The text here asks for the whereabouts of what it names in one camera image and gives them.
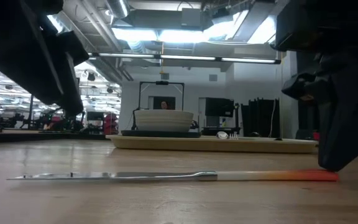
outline ceiling light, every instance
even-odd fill
[[[157,40],[154,30],[150,29],[118,29],[112,28],[114,35],[119,40],[140,41],[140,40]]]
[[[10,92],[0,92],[0,95],[8,95],[8,96],[31,96],[30,93],[10,93]]]
[[[159,40],[169,43],[200,43],[208,38],[201,31],[163,30]]]
[[[247,41],[249,44],[264,44],[276,33],[276,24],[272,16],[268,16]]]
[[[112,93],[112,92],[113,92],[113,88],[108,87],[108,88],[107,88],[107,92],[108,92],[108,93]]]
[[[49,21],[53,24],[53,26],[56,28],[57,32],[60,33],[63,31],[63,26],[60,25],[60,23],[51,15],[47,16]]]
[[[227,33],[226,40],[232,39],[234,37],[234,35],[239,30],[242,22],[244,21],[244,19],[246,19],[248,12],[249,12],[248,10],[245,10],[245,11],[240,12],[239,15],[237,15],[237,13],[235,15],[233,15],[233,19],[235,20],[235,23],[234,23],[232,29]]]
[[[101,87],[101,88],[107,88],[106,84],[95,84],[95,83],[92,83],[92,85],[88,85],[87,83],[82,83],[80,85],[80,88],[91,88],[92,86]]]
[[[81,95],[81,99],[82,100],[88,100],[90,98],[96,98],[96,99],[108,99],[108,100],[120,100],[120,97],[118,97],[117,95]]]
[[[119,57],[119,58],[154,58],[154,55],[147,54],[120,54],[120,53],[100,53],[102,57]]]
[[[24,105],[3,105],[4,107],[20,107],[20,108],[28,108],[27,106]]]
[[[7,89],[7,90],[13,90],[13,86],[12,86],[12,85],[5,85],[5,89]]]
[[[161,55],[162,59],[185,59],[185,60],[215,60],[215,57],[199,57],[184,55]]]
[[[96,77],[95,77],[93,72],[88,73],[88,80],[91,81],[91,82],[96,80]]]
[[[222,58],[222,62],[275,63],[276,60],[256,58]]]

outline monitor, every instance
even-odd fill
[[[205,116],[233,117],[234,100],[225,98],[206,98]]]
[[[86,113],[87,121],[104,121],[104,112],[89,111]]]

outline person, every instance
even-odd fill
[[[167,110],[168,109],[168,103],[165,102],[165,101],[161,102],[161,109],[162,110]]]

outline desk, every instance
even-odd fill
[[[358,159],[332,182],[15,182],[23,173],[317,168],[315,155],[0,144],[0,223],[358,223]]]

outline fork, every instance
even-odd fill
[[[236,133],[232,133],[229,135],[229,139],[239,139]]]

